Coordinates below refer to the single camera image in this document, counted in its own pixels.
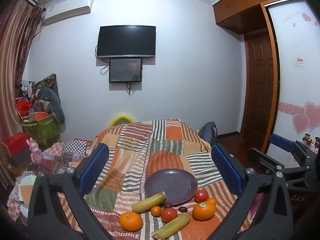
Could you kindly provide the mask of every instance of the striped quilt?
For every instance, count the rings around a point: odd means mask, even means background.
[[[196,177],[198,187],[206,189],[209,196],[217,200],[216,214],[209,221],[193,220],[191,211],[195,202],[184,203],[191,222],[170,240],[205,240],[236,200],[211,159],[210,145],[180,120],[114,126],[100,133],[92,145],[99,142],[108,145],[110,156],[85,200],[114,239],[151,240],[150,233],[163,225],[161,218],[153,217],[150,212],[141,214],[143,227],[137,232],[127,232],[118,223],[118,217],[131,211],[133,203],[147,197],[145,181],[160,169],[179,168],[190,172]],[[71,226],[80,231],[64,197],[61,203]],[[250,223],[247,217],[240,231],[247,229]]]

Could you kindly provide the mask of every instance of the air conditioner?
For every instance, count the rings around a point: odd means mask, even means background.
[[[47,8],[44,24],[49,25],[67,18],[91,12],[93,0],[66,0]]]

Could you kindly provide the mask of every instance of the red tomato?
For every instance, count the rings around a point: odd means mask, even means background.
[[[169,223],[178,216],[178,212],[174,208],[165,208],[161,212],[161,220],[164,223]]]
[[[204,202],[209,198],[209,194],[205,189],[200,189],[195,193],[196,202]]]

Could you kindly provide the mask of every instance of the tv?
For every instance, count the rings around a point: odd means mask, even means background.
[[[115,25],[100,27],[97,58],[155,56],[155,26]]]
[[[110,60],[109,83],[141,82],[142,60],[117,58]]]

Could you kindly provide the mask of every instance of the purple plate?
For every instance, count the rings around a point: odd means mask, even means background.
[[[185,170],[167,168],[152,173],[147,178],[144,189],[148,197],[164,191],[167,197],[164,204],[177,205],[193,198],[198,183],[196,178]]]

